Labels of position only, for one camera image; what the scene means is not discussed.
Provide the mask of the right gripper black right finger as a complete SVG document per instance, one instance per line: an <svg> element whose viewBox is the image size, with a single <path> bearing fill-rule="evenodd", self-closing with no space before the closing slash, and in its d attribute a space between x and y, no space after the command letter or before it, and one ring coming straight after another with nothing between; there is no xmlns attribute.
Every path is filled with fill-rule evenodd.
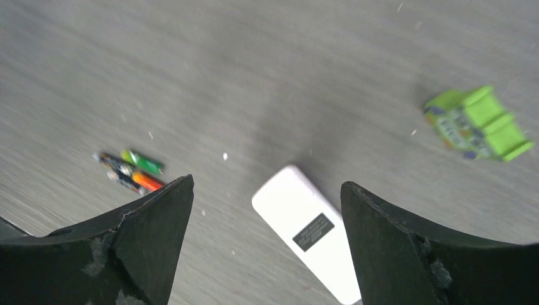
<svg viewBox="0 0 539 305"><path fill-rule="evenodd" d="M348 181L341 210L364 304L537 304L538 244L442 226Z"/></svg>

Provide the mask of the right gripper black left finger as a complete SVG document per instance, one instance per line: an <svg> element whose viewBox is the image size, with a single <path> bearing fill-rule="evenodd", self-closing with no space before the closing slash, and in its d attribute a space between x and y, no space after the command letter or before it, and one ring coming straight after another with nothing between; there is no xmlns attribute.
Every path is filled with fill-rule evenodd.
<svg viewBox="0 0 539 305"><path fill-rule="evenodd" d="M167 304L194 199L186 175L92 219L1 242L2 304Z"/></svg>

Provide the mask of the white remote control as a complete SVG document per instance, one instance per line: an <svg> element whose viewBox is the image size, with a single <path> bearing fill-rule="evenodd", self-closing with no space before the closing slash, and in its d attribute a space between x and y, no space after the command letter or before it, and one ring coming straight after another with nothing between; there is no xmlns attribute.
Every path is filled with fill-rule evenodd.
<svg viewBox="0 0 539 305"><path fill-rule="evenodd" d="M361 299L342 216L296 165L266 181L252 206L341 304Z"/></svg>

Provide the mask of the green battery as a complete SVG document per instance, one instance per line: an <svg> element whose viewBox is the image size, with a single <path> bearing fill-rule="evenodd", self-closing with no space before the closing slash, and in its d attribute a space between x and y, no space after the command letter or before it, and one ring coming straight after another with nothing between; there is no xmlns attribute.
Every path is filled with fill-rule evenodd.
<svg viewBox="0 0 539 305"><path fill-rule="evenodd" d="M141 154L131 149L126 149L120 153L122 159L132 165L141 168L147 172L161 175L163 173L164 164L152 159L145 154Z"/></svg>

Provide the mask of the green terminal block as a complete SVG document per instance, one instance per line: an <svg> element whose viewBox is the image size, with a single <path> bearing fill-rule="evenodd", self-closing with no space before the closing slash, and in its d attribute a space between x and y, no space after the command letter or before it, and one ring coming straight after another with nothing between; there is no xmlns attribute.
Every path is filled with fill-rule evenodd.
<svg viewBox="0 0 539 305"><path fill-rule="evenodd" d="M424 111L444 143L466 159L509 162L535 146L491 85L445 91L428 101Z"/></svg>

